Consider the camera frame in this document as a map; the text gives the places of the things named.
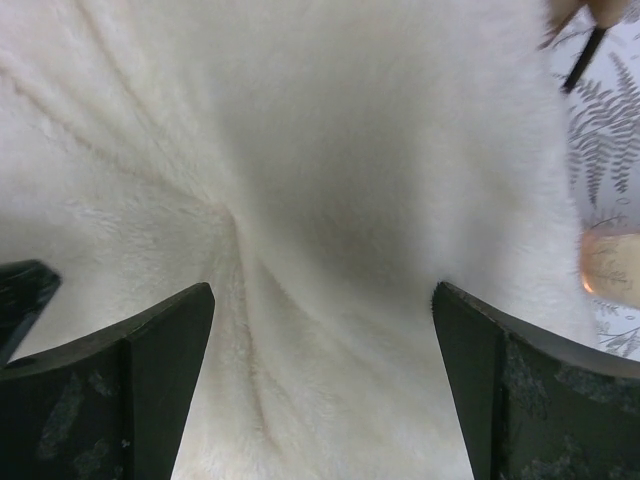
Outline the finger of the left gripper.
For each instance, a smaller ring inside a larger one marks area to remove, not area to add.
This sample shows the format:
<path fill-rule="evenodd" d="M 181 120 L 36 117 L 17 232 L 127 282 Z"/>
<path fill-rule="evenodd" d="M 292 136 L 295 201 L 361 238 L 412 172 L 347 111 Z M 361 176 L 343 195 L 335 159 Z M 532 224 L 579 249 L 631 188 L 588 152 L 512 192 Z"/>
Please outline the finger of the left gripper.
<path fill-rule="evenodd" d="M 1 265 L 1 367 L 9 363 L 61 283 L 60 276 L 38 260 Z"/>

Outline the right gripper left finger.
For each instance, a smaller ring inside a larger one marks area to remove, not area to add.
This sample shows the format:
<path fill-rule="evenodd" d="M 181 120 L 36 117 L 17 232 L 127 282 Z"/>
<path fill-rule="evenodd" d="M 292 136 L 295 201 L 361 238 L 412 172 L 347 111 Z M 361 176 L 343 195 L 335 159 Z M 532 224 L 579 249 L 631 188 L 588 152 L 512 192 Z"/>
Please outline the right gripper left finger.
<path fill-rule="evenodd" d="M 2 368 L 2 478 L 170 478 L 214 307 L 199 283 Z"/>

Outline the black tent pole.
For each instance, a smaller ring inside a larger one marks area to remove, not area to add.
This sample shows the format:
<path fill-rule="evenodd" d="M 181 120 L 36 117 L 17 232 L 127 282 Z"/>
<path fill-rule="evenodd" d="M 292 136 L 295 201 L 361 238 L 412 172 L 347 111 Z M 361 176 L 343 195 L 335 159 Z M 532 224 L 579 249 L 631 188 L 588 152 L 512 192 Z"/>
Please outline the black tent pole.
<path fill-rule="evenodd" d="M 598 26 L 593 28 L 588 41 L 586 42 L 571 72 L 566 77 L 561 87 L 562 93 L 564 95 L 569 95 L 576 87 L 585 70 L 591 63 L 607 32 L 607 28 L 601 28 Z"/>

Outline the cream fluffy pillow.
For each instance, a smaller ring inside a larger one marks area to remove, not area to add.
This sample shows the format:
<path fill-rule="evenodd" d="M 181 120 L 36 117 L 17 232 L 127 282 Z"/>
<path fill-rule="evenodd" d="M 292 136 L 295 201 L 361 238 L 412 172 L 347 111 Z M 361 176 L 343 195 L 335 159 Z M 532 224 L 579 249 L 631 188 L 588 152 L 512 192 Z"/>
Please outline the cream fluffy pillow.
<path fill-rule="evenodd" d="M 5 1 L 1 258 L 43 351 L 207 282 L 174 477 L 468 479 L 437 284 L 579 343 L 565 1 Z"/>

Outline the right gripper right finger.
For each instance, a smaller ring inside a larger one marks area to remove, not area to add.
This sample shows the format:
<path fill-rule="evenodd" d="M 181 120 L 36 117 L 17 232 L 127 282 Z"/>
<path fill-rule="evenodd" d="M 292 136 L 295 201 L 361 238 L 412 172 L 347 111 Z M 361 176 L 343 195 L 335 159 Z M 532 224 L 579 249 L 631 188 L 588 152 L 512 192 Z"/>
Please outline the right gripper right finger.
<path fill-rule="evenodd" d="M 433 319 L 475 478 L 638 478 L 638 362 L 446 283 Z"/>

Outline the beige fabric pet tent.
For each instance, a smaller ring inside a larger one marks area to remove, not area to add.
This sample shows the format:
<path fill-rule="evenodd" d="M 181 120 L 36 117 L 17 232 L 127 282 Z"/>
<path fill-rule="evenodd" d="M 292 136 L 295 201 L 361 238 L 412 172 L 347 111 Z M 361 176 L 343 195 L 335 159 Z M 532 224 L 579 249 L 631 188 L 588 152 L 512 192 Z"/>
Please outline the beige fabric pet tent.
<path fill-rule="evenodd" d="M 610 28 L 620 22 L 630 4 L 630 0 L 549 0 L 548 29 L 539 48 L 549 46 L 583 7 L 597 27 Z"/>

